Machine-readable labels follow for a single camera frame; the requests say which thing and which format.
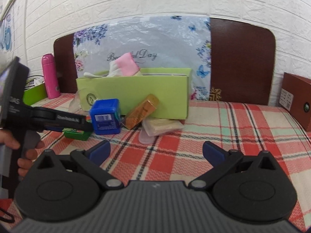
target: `finger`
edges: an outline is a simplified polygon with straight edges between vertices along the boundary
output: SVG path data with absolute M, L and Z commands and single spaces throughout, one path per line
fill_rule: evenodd
M 30 169 L 33 165 L 32 161 L 29 159 L 19 158 L 17 164 L 20 168 L 23 169 Z
M 12 133 L 8 130 L 0 130 L 0 143 L 4 143 L 7 147 L 10 147 L 14 150 L 21 146 L 20 143 L 13 137 Z
M 43 141 L 40 141 L 36 146 L 37 149 L 42 149 L 43 147 L 45 147 L 45 144 Z
M 19 176 L 25 177 L 26 174 L 28 173 L 28 170 L 23 169 L 23 168 L 19 168 L 17 172 L 18 172 Z
M 30 160 L 35 160 L 38 157 L 38 153 L 35 149 L 30 149 L 26 152 L 26 158 Z

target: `barcode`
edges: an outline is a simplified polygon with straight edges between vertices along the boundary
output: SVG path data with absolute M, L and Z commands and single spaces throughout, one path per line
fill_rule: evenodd
M 107 114 L 107 115 L 96 115 L 96 116 L 95 116 L 95 120 L 96 120 L 96 121 L 109 121 L 109 120 L 111 120 L 111 114 Z

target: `dark brown headboard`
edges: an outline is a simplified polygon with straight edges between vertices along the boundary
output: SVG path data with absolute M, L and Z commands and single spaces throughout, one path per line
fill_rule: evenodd
M 210 100 L 267 105 L 272 84 L 275 38 L 268 29 L 211 18 Z M 61 92 L 75 93 L 73 34 L 54 42 Z

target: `gold emblem on headboard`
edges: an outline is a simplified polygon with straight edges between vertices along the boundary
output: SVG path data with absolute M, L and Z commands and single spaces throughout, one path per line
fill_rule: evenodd
M 220 101 L 221 99 L 221 89 L 214 89 L 214 87 L 211 88 L 210 90 L 210 98 L 209 100 L 210 101 Z

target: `plaid bedsheet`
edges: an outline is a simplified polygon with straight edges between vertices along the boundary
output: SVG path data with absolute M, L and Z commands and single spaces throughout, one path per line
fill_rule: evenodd
M 66 111 L 72 94 L 45 99 L 36 104 Z M 311 133 L 282 108 L 242 103 L 191 101 L 183 131 L 157 137 L 151 146 L 139 143 L 140 127 L 123 128 L 120 134 L 97 136 L 88 141 L 65 138 L 58 132 L 42 134 L 44 149 L 68 154 L 74 149 L 89 149 L 103 138 L 111 143 L 111 155 L 102 165 L 125 184 L 135 180 L 184 180 L 188 183 L 212 166 L 202 156 L 202 144 L 210 140 L 218 146 L 238 149 L 245 155 L 269 150 L 282 166 L 298 193 L 290 221 L 302 231 L 311 225 Z M 11 200 L 0 207 L 20 216 Z

